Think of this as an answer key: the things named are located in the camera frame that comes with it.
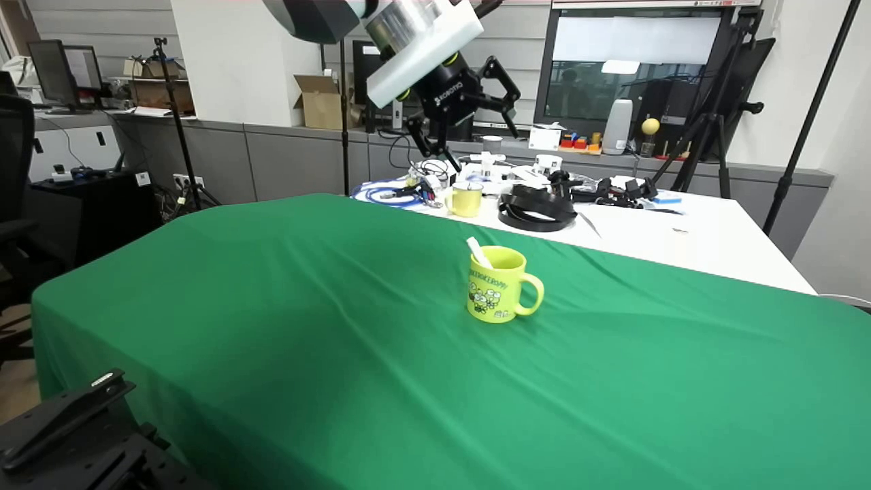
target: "tripod stand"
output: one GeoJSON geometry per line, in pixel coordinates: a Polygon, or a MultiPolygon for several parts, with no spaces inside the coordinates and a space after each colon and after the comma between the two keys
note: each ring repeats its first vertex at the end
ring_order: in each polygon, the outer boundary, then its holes
{"type": "Polygon", "coordinates": [[[671,166],[678,162],[678,155],[687,154],[690,144],[694,144],[697,151],[690,154],[690,159],[683,162],[678,178],[676,178],[676,186],[672,186],[672,192],[690,192],[704,154],[717,143],[719,196],[724,196],[724,200],[732,196],[732,186],[729,186],[732,175],[727,166],[727,143],[724,143],[727,139],[727,110],[724,110],[727,101],[724,101],[724,95],[729,92],[729,82],[732,82],[736,67],[740,60],[743,42],[747,39],[758,42],[761,19],[763,19],[761,8],[755,8],[751,18],[743,18],[743,8],[732,8],[732,26],[729,26],[732,46],[729,46],[724,69],[717,73],[717,88],[714,88],[712,103],[704,107],[704,113],[690,126],[690,132],[672,144],[668,162],[655,175],[655,186],[671,173],[671,166]]]}

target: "table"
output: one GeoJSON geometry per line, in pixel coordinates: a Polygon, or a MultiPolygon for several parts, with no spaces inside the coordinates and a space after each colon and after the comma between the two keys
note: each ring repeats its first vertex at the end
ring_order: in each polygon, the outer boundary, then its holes
{"type": "Polygon", "coordinates": [[[106,369],[227,487],[863,487],[846,305],[335,196],[180,219],[35,292],[43,396],[106,369]],[[467,237],[531,318],[467,313],[467,237]]]}
{"type": "Polygon", "coordinates": [[[680,200],[676,212],[648,212],[626,207],[576,205],[580,219],[562,231],[523,231],[499,220],[499,200],[486,200],[480,219],[459,219],[448,209],[410,207],[425,215],[456,219],[489,229],[506,229],[540,241],[595,248],[671,267],[724,275],[774,288],[815,294],[815,287],[763,235],[763,229],[732,200],[694,194],[663,194],[680,200]]]}

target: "box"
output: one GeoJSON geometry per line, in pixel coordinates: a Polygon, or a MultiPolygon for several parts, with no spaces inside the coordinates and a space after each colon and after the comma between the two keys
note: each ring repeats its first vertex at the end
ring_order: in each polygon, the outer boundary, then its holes
{"type": "Polygon", "coordinates": [[[343,99],[331,77],[294,77],[299,86],[303,126],[316,132],[343,128],[343,99]]]}
{"type": "MultiPolygon", "coordinates": [[[[188,88],[188,79],[174,79],[173,92],[180,114],[195,114],[195,95],[188,88]]],[[[132,79],[132,99],[135,99],[135,107],[173,110],[165,79],[132,79]]]]}

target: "white table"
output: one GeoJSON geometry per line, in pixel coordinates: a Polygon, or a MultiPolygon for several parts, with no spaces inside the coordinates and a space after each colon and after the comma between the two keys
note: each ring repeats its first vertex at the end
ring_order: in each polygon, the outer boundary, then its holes
{"type": "Polygon", "coordinates": [[[497,200],[486,200],[480,219],[471,220],[433,207],[410,209],[774,288],[818,294],[739,203],[691,194],[663,196],[680,196],[680,215],[576,205],[596,231],[577,219],[572,226],[551,235],[503,226],[499,220],[497,200]]]}

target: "black chair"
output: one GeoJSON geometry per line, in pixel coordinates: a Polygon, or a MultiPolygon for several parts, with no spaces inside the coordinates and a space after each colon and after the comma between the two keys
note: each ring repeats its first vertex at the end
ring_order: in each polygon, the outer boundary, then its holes
{"type": "MultiPolygon", "coordinates": [[[[33,159],[33,103],[18,95],[0,95],[0,267],[11,275],[0,284],[0,310],[31,301],[33,288],[61,267],[27,243],[35,220],[26,219],[27,173],[33,159]]],[[[0,362],[33,356],[26,347],[31,331],[0,324],[0,362]]]]}

